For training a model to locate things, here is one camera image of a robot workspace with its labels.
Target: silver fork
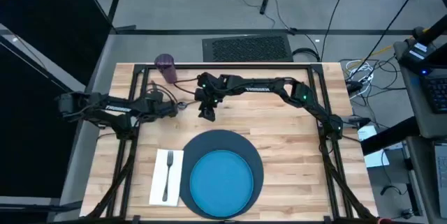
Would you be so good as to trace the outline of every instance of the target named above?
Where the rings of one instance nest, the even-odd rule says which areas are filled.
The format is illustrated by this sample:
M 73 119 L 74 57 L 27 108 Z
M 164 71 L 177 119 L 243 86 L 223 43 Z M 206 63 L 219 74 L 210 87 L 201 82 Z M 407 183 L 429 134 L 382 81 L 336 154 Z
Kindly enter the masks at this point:
M 173 165 L 174 162 L 174 151 L 168 151 L 168 161 L 166 165 L 168 165 L 168 176 L 166 177 L 166 186 L 165 186 L 165 192 L 163 193 L 163 201 L 168 200 L 168 182 L 169 182 L 169 170 L 170 167 Z

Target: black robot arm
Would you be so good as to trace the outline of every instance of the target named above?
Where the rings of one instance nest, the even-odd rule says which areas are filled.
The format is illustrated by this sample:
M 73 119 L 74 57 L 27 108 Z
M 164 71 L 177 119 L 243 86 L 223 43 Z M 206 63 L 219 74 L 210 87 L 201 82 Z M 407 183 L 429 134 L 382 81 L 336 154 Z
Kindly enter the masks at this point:
M 67 121 L 87 120 L 98 127 L 111 127 L 117 138 L 132 140 L 136 137 L 135 125 L 153 122 L 164 117 L 175 117 L 177 105 L 174 101 L 164 101 L 163 93 L 156 89 L 134 101 L 116 98 L 108 94 L 72 92 L 57 98 L 59 111 Z M 104 110 L 124 112 L 114 115 Z
M 291 85 L 290 95 L 285 86 Z M 304 108 L 314 116 L 323 127 L 324 135 L 342 138 L 343 121 L 335 114 L 328 114 L 319 105 L 313 91 L 304 83 L 292 77 L 277 77 L 274 79 L 244 79 L 237 75 L 220 75 L 219 78 L 203 73 L 198 76 L 198 86 L 195 100 L 200 104 L 199 117 L 214 121 L 214 109 L 222 102 L 225 96 L 235 96 L 244 92 L 270 92 L 277 94 L 285 103 L 296 108 Z

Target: cup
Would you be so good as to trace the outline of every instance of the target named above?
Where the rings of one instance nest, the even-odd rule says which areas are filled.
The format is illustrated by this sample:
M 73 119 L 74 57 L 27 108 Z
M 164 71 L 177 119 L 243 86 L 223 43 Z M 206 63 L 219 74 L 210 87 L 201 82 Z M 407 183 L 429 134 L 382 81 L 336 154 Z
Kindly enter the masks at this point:
M 160 54 L 155 58 L 154 64 L 168 84 L 173 84 L 177 81 L 173 56 Z

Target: blue plate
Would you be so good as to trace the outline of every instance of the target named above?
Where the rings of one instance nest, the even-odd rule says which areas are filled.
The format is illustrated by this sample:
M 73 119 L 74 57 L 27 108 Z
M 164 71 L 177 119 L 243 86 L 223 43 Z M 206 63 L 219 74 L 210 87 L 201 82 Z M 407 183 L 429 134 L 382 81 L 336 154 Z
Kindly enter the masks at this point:
M 205 213 L 226 217 L 242 210 L 253 193 L 253 174 L 245 160 L 232 151 L 211 151 L 191 173 L 194 202 Z

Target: floor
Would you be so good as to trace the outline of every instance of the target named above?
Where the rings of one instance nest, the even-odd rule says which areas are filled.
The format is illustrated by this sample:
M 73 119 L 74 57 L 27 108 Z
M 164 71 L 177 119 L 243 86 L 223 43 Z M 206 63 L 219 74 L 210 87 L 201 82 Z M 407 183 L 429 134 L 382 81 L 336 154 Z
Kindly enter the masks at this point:
M 253 5 L 261 0 L 245 0 Z M 299 29 L 326 29 L 332 10 L 337 0 L 278 0 L 279 12 L 284 22 Z M 110 9 L 112 0 L 98 0 L 106 13 Z M 331 29 L 385 29 L 404 0 L 341 0 L 334 15 Z M 441 0 L 410 0 L 402 14 L 396 19 L 391 29 L 412 29 L 416 26 L 429 27 L 446 14 L 447 8 Z M 283 29 L 279 21 L 274 0 L 270 0 L 267 14 L 276 21 L 275 29 Z M 259 15 L 256 8 L 245 5 L 241 0 L 120 0 L 113 24 L 116 27 L 135 24 L 137 29 L 269 29 L 272 21 Z M 323 36 L 309 35 L 322 52 Z M 178 62 L 200 62 L 202 58 L 201 40 L 204 38 L 224 37 L 223 35 L 206 36 L 145 36 L 145 35 L 113 35 L 105 46 L 98 76 L 93 87 L 94 91 L 107 92 L 110 88 L 114 66 L 117 62 L 152 62 L 161 53 L 173 55 Z M 385 36 L 377 50 L 392 45 L 395 41 L 404 40 L 408 36 Z M 292 50 L 298 47 L 312 47 L 304 36 L 288 36 Z M 342 59 L 360 59 L 366 57 L 379 36 L 328 36 L 325 44 L 324 61 L 340 61 Z M 436 44 L 447 42 L 445 36 Z M 386 60 L 393 55 L 393 51 L 380 54 L 375 59 Z M 313 61 L 310 56 L 299 54 L 294 61 Z M 384 87 L 392 81 L 394 73 L 378 70 L 374 73 L 373 84 Z M 403 81 L 398 76 L 393 87 L 402 87 Z M 390 91 L 370 98 L 376 120 L 392 126 L 413 115 L 406 91 Z M 370 117 L 367 108 L 353 103 L 356 114 Z M 85 144 L 78 147 L 91 148 Z M 388 152 L 392 165 L 390 172 L 403 172 L 403 160 L 399 150 Z M 78 174 L 85 179 L 89 166 L 72 160 L 78 164 Z M 401 210 L 408 209 L 408 194 L 400 196 L 393 192 L 379 195 L 387 184 L 381 167 L 369 170 L 372 180 L 374 196 L 379 213 L 382 217 L 393 218 L 400 215 Z M 74 184 L 86 183 L 78 179 Z M 392 176 L 394 185 L 405 190 L 408 181 L 403 176 Z M 423 222 L 421 218 L 409 221 Z

